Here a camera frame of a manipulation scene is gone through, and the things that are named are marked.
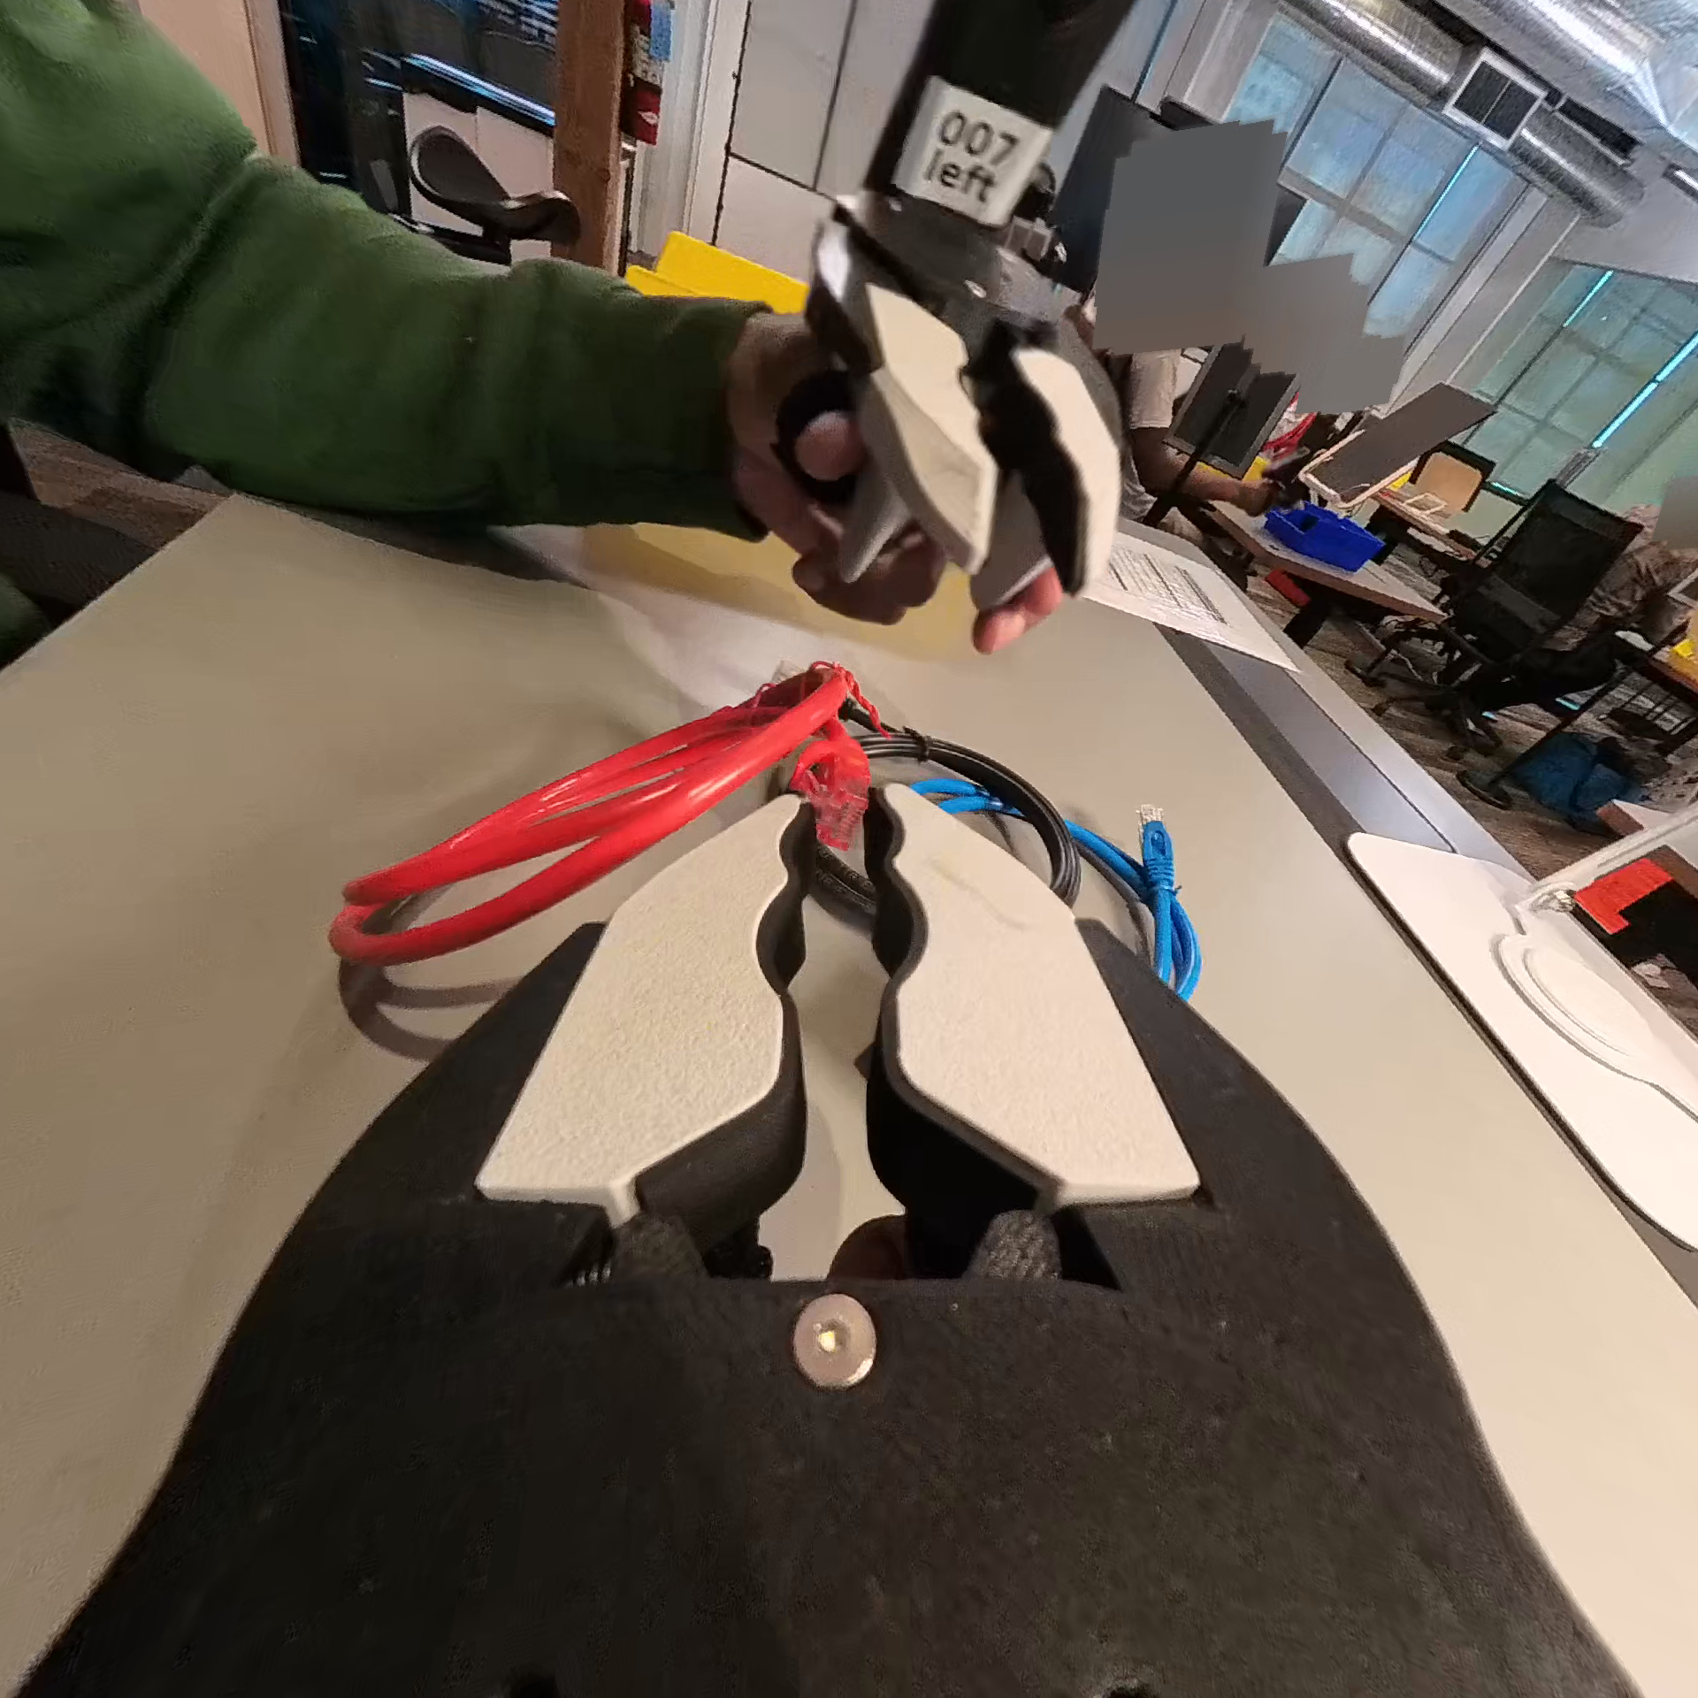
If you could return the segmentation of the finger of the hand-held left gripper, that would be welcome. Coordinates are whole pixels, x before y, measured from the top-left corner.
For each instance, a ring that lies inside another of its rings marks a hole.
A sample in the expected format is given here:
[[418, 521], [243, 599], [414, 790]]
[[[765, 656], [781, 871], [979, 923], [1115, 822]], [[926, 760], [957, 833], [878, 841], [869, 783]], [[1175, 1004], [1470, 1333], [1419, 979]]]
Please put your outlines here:
[[988, 442], [1002, 472], [988, 592], [1023, 594], [1044, 569], [1080, 596], [1104, 576], [1118, 539], [1122, 447], [1115, 412], [1060, 350], [1018, 344], [991, 389]]
[[984, 565], [995, 534], [1000, 463], [966, 387], [963, 336], [924, 304], [871, 282], [862, 328], [874, 364], [860, 435], [883, 484], [945, 558]]

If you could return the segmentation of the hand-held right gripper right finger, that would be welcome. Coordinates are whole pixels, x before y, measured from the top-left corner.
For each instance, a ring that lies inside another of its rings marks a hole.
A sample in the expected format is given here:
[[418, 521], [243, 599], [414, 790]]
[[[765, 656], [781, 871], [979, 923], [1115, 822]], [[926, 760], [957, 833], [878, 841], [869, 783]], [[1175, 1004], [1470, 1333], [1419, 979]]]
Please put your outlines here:
[[1069, 902], [906, 783], [865, 820], [887, 971], [867, 1149], [938, 1241], [1014, 1211], [1193, 1199], [1202, 1176]]

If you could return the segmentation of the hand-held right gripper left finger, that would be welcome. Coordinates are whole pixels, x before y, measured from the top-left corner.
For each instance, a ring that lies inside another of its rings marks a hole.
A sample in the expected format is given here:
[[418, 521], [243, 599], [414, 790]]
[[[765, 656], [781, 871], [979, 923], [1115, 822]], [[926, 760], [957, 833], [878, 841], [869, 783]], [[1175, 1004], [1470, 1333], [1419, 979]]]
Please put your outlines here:
[[628, 896], [482, 1169], [499, 1202], [745, 1227], [795, 1185], [807, 1103], [793, 985], [811, 806], [782, 795]]

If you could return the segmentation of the large yellow plastic bin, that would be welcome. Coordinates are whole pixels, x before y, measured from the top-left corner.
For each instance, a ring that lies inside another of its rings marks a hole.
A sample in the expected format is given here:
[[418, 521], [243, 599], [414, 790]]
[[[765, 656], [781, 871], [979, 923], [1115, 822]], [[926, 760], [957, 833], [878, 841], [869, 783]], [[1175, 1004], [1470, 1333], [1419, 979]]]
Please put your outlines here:
[[[671, 231], [651, 265], [628, 265], [627, 284], [648, 297], [733, 298], [797, 313], [807, 284], [736, 252]], [[899, 624], [869, 624], [814, 603], [795, 581], [797, 553], [777, 537], [745, 541], [710, 528], [660, 523], [598, 525], [586, 534], [593, 571], [614, 583], [648, 583], [743, 615], [857, 640], [922, 661], [973, 661], [966, 580], [952, 573], [927, 604]]]

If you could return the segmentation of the person's left forearm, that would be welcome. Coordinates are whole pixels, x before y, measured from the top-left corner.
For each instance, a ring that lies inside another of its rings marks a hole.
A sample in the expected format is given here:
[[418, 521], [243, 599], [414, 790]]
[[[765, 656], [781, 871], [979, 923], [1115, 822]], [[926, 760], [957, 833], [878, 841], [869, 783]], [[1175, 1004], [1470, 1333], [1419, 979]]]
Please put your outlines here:
[[121, 3], [4, 3], [2, 406], [154, 477], [356, 514], [756, 537], [751, 302], [489, 267], [259, 148]]

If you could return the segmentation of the person's left hand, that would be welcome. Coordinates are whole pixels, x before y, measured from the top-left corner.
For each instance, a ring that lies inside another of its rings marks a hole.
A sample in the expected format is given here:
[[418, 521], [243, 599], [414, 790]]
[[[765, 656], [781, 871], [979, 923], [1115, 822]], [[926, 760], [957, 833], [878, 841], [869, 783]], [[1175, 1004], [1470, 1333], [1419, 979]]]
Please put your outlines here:
[[726, 366], [733, 495], [749, 520], [793, 550], [793, 580], [818, 604], [850, 620], [897, 626], [943, 581], [940, 546], [911, 525], [858, 578], [846, 580], [839, 571], [839, 509], [818, 502], [798, 477], [834, 482], [862, 472], [865, 445], [855, 415], [818, 413], [798, 435], [793, 459], [779, 452], [782, 405], [832, 364], [798, 314], [759, 311], [743, 323]]

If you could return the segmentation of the printed paper sheet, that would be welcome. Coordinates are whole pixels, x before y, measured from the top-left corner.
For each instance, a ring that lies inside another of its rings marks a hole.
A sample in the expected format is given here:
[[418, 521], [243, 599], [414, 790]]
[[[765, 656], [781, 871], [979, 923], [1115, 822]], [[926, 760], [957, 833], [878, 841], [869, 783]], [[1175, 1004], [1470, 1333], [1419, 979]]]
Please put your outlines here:
[[1127, 521], [1083, 597], [1274, 668], [1302, 670], [1297, 650], [1219, 565], [1159, 528]]

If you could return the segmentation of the black monitor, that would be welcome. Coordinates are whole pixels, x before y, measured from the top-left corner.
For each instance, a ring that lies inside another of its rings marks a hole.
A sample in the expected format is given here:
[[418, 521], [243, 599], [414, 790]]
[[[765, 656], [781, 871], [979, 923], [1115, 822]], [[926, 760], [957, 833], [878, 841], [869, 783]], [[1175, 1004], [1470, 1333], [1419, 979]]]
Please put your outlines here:
[[1244, 479], [1299, 392], [1295, 373], [1262, 367], [1246, 343], [1219, 344], [1179, 403], [1168, 442], [1184, 458]]

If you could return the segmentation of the small blue bin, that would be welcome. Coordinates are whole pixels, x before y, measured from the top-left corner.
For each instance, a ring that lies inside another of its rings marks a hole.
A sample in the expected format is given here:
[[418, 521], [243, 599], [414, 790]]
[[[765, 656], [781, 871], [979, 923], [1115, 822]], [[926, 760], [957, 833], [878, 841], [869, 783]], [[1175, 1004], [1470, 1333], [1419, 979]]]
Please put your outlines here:
[[1271, 509], [1263, 514], [1263, 532], [1290, 553], [1350, 576], [1378, 562], [1389, 548], [1370, 527], [1313, 500]]

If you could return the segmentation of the wooden workbench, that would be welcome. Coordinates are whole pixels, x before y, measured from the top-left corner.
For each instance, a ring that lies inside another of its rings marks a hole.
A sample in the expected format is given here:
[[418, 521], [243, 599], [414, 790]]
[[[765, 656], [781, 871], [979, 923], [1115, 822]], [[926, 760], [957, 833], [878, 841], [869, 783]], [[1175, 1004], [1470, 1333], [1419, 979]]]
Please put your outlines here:
[[1294, 647], [1308, 649], [1332, 620], [1359, 626], [1396, 620], [1428, 627], [1447, 622], [1440, 604], [1410, 588], [1380, 562], [1341, 569], [1313, 560], [1272, 537], [1263, 516], [1253, 518], [1226, 502], [1210, 502], [1202, 514], [1223, 541], [1248, 558], [1251, 571], [1265, 580], [1285, 576], [1299, 587], [1301, 601], [1285, 624], [1285, 636]]

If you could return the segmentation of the black office chair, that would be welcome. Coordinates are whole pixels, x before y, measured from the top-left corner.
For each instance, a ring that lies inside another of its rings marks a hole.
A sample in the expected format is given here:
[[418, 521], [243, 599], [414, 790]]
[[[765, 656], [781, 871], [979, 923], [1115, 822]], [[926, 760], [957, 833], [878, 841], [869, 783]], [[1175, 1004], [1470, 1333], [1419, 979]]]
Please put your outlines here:
[[517, 244], [574, 251], [582, 238], [582, 214], [567, 192], [559, 187], [510, 191], [476, 148], [446, 125], [418, 132], [409, 145], [407, 169], [411, 185], [425, 201], [473, 224], [473, 233], [436, 228], [469, 258], [510, 265]]
[[1637, 610], [1591, 606], [1642, 530], [1546, 482], [1476, 558], [1439, 622], [1400, 620], [1355, 670], [1386, 688], [1370, 714], [1423, 711], [1451, 732], [1454, 753], [1495, 753], [1500, 711], [1589, 702], [1646, 647]]

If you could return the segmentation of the wooden post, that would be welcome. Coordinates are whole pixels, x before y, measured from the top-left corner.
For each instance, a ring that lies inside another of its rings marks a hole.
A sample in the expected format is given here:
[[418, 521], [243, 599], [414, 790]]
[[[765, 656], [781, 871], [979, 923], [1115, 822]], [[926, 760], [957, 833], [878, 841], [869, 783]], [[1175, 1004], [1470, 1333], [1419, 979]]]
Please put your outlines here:
[[575, 205], [579, 263], [616, 275], [623, 254], [627, 3], [559, 1], [556, 185]]

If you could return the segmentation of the metal ventilation duct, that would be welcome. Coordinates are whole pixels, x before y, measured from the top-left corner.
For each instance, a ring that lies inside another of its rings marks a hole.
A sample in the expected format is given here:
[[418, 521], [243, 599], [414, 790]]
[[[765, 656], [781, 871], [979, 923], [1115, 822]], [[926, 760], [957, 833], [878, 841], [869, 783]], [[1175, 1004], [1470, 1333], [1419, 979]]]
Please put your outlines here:
[[1486, 148], [1598, 228], [1646, 198], [1630, 162], [1568, 114], [1555, 90], [1497, 47], [1403, 1], [1283, 1], [1281, 8], [1456, 134]]

